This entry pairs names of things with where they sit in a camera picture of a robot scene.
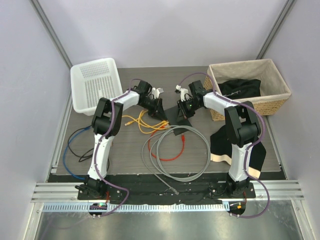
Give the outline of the black network switch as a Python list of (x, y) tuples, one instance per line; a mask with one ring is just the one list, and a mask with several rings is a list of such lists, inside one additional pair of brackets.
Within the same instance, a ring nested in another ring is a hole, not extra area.
[(192, 126), (188, 119), (185, 119), (178, 106), (173, 106), (164, 111), (170, 125)]

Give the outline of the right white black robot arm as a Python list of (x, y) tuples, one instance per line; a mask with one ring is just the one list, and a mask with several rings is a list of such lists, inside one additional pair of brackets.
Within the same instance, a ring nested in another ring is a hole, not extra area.
[(193, 117), (200, 108), (224, 115), (226, 136), (232, 149), (225, 190), (230, 197), (236, 198), (249, 187), (248, 167), (252, 148), (261, 134), (262, 127), (258, 120), (261, 116), (250, 102), (236, 102), (215, 90), (207, 90), (199, 80), (190, 83), (189, 88), (191, 92), (180, 85), (175, 87), (175, 92), (180, 94), (176, 121), (181, 123)]

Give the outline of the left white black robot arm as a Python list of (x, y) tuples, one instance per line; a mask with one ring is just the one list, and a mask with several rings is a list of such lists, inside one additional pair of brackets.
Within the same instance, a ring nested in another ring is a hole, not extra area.
[(110, 99), (102, 97), (98, 101), (91, 122), (94, 133), (92, 161), (83, 183), (75, 187), (80, 200), (100, 200), (107, 194), (105, 180), (109, 154), (113, 140), (121, 128), (123, 111), (140, 106), (146, 109), (151, 117), (164, 120), (166, 115), (163, 100), (160, 98), (163, 92), (162, 88), (152, 87), (140, 79), (138, 85), (129, 87), (123, 94)]

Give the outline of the black cloth with beige stripe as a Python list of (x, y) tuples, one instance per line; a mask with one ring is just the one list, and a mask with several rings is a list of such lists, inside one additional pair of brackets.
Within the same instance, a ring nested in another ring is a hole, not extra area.
[[(210, 136), (210, 153), (211, 161), (232, 164), (232, 144), (227, 138), (225, 125)], [(267, 151), (261, 142), (253, 146), (251, 150), (248, 173), (257, 179), (260, 178), (266, 153)]]

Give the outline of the black cloth in basket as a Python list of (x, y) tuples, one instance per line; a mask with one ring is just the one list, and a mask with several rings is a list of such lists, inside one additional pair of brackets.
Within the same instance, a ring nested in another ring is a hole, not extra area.
[(260, 97), (259, 79), (234, 79), (218, 84), (221, 94), (232, 100)]

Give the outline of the white perforated plastic basket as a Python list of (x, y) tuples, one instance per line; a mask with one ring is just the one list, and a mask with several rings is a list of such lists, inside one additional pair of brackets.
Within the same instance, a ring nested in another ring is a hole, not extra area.
[(94, 115), (100, 98), (123, 94), (115, 60), (101, 58), (77, 64), (70, 69), (73, 109), (78, 114)]

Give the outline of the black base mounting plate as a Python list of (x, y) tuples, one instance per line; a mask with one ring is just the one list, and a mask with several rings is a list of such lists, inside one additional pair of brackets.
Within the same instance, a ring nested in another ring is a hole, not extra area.
[[(161, 182), (132, 181), (126, 182), (124, 186), (129, 195), (126, 204), (192, 204), (210, 202), (219, 199), (253, 199), (256, 197), (252, 183), (249, 187), (238, 189), (232, 193), (228, 192), (224, 182), (193, 181), (193, 182), (171, 182), (172, 189)], [(111, 203), (119, 204), (127, 195), (125, 190), (100, 183), (98, 186), (89, 186), (87, 183), (77, 185), (77, 198), (79, 200), (109, 200)]]

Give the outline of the wicker basket with liner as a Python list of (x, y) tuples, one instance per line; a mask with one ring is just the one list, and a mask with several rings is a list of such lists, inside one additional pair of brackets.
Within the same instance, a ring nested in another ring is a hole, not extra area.
[(292, 95), (271, 59), (211, 64), (203, 86), (238, 102), (250, 101), (261, 116), (275, 114)]

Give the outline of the aluminium frame rail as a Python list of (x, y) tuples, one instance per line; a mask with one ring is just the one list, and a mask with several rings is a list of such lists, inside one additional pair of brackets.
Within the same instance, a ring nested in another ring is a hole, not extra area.
[(296, 180), (266, 180), (262, 184), (251, 183), (245, 193), (228, 196), (223, 184), (207, 186), (204, 182), (183, 183), (182, 190), (175, 194), (169, 189), (142, 193), (131, 190), (126, 201), (120, 190), (110, 188), (102, 198), (81, 196), (77, 183), (38, 183), (31, 197), (32, 203), (42, 203), (43, 212), (89, 212), (101, 215), (115, 210), (127, 212), (204, 212), (242, 209), (252, 201), (300, 201), (304, 199), (301, 187)]

